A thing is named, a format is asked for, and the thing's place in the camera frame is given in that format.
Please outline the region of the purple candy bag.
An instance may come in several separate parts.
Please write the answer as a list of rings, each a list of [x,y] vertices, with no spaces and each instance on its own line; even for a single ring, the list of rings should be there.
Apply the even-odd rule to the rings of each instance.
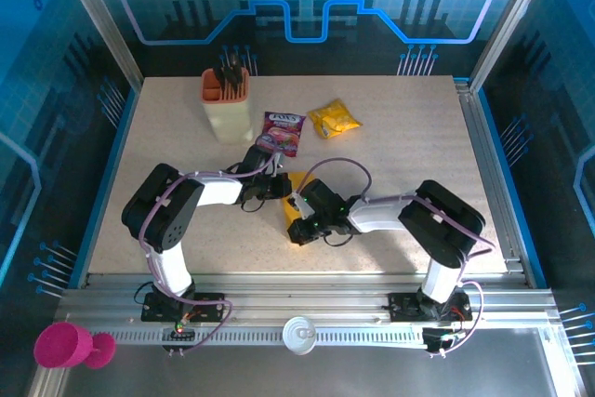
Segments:
[[[265,112],[261,134],[256,144],[269,150],[278,150],[295,158],[306,117],[286,112]]]

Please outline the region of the cream knife block orange top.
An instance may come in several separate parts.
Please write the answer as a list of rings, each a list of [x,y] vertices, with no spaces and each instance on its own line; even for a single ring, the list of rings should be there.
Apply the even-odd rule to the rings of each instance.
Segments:
[[[242,75],[243,82],[234,90],[229,83],[222,87],[212,68],[202,73],[200,99],[216,139],[223,144],[248,143],[255,138],[251,79],[246,68]]]

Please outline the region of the yellow snack bag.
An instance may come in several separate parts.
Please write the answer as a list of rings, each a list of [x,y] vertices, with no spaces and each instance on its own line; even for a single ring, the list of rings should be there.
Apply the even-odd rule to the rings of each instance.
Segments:
[[[342,99],[334,99],[321,108],[309,111],[308,117],[322,139],[331,139],[362,126],[362,123],[352,116]]]

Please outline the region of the small LED circuit board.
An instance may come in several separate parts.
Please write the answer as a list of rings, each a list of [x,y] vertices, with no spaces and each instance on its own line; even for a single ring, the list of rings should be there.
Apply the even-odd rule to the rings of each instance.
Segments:
[[[429,354],[440,354],[453,348],[467,334],[465,329],[423,328],[422,339]]]
[[[180,319],[175,323],[174,329],[171,333],[171,337],[173,339],[189,339],[194,335],[194,332],[187,328],[188,324],[192,321],[194,314],[194,311],[189,311],[180,317]]]

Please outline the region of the pink plastic goblet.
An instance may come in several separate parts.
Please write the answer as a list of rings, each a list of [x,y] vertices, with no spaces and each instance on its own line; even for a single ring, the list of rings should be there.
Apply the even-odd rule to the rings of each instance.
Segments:
[[[33,357],[45,368],[71,368],[84,364],[89,369],[107,365],[116,352],[112,335],[92,335],[80,325],[68,322],[54,323],[37,338]]]

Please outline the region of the aluminium frame rail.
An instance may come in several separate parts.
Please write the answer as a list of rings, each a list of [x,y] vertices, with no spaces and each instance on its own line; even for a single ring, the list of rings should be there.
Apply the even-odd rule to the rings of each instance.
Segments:
[[[391,292],[415,292],[421,273],[226,273],[196,274],[196,287],[219,292],[233,305],[228,327],[281,327],[293,316],[321,327],[384,327]],[[133,300],[141,274],[91,274],[86,286],[63,292],[56,320],[88,329],[139,331],[141,307]],[[465,291],[481,329],[533,328],[561,320],[548,289],[528,286],[520,273],[472,274]]]

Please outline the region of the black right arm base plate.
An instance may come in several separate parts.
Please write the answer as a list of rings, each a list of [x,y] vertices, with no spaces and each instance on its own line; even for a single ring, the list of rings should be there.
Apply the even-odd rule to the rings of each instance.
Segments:
[[[393,323],[469,322],[473,319],[469,297],[465,292],[454,292],[445,303],[438,303],[416,293],[389,293],[384,306]]]

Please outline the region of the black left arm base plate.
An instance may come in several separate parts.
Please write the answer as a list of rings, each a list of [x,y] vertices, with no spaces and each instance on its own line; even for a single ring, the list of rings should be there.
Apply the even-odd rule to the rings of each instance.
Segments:
[[[219,323],[223,313],[222,304],[191,306],[161,292],[150,292],[144,297],[140,320],[148,323]]]

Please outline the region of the aluminium side rail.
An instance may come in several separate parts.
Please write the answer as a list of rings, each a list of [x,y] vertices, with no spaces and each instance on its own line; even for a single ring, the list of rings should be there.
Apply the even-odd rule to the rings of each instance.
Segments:
[[[483,271],[474,273],[477,277],[538,288],[540,284],[531,265],[482,104],[466,79],[456,77],[454,86],[482,184],[483,197],[476,205],[486,219],[482,237],[495,245],[491,253],[478,256],[470,266],[483,268]]]

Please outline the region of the aluminium frame post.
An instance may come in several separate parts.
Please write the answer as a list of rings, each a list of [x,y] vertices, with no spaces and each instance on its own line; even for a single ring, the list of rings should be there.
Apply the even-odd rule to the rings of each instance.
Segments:
[[[80,0],[127,82],[136,93],[144,77],[104,0]]]
[[[532,0],[509,0],[469,78],[469,91],[478,93],[494,69]]]

